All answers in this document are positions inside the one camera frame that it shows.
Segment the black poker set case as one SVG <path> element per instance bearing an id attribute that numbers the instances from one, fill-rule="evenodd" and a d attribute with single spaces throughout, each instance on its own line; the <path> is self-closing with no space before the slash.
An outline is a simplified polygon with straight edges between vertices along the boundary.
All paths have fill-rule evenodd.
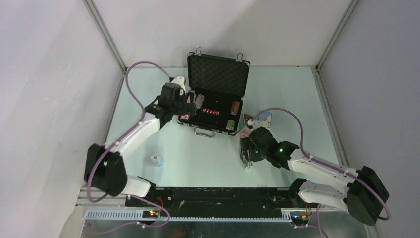
<path id="1" fill-rule="evenodd" d="M 227 58 L 202 53 L 201 47 L 187 54 L 188 86 L 196 96 L 205 96 L 201 109 L 197 109 L 195 115 L 190 116 L 188 121 L 177 119 L 178 124 L 186 125 L 194 129 L 196 135 L 211 137 L 205 133 L 211 131 L 214 134 L 236 134 L 247 80 L 250 71 L 250 62 L 243 59 L 242 53 L 236 58 Z M 240 102 L 238 115 L 230 113 L 233 101 Z M 220 111 L 220 115 L 208 115 L 202 109 L 214 109 Z M 228 120 L 234 120 L 235 130 L 226 129 Z"/>

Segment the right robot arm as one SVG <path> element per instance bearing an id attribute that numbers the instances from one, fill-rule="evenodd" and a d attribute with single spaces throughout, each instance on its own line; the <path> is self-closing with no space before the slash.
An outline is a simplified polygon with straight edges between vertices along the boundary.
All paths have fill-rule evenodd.
<path id="1" fill-rule="evenodd" d="M 357 221 L 373 226 L 381 219 L 389 192 L 377 173 L 363 166 L 356 170 L 335 165 L 303 152 L 291 142 L 275 140 L 264 127 L 240 140 L 240 158 L 245 165 L 266 160 L 274 167 L 299 172 L 319 179 L 315 183 L 297 178 L 288 189 L 288 201 L 294 207 L 318 203 L 348 212 Z"/>

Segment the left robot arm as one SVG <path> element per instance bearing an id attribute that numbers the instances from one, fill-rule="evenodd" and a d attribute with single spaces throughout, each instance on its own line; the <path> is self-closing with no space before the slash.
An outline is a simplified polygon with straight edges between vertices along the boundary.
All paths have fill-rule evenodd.
<path id="1" fill-rule="evenodd" d="M 138 122 L 109 145 L 92 144 L 87 152 L 84 179 L 88 191 L 97 188 L 106 195 L 137 196 L 144 206 L 152 206 L 157 194 L 152 182 L 129 175 L 126 161 L 149 137 L 161 130 L 174 115 L 188 112 L 184 77 L 163 85 L 160 95 L 147 105 Z"/>

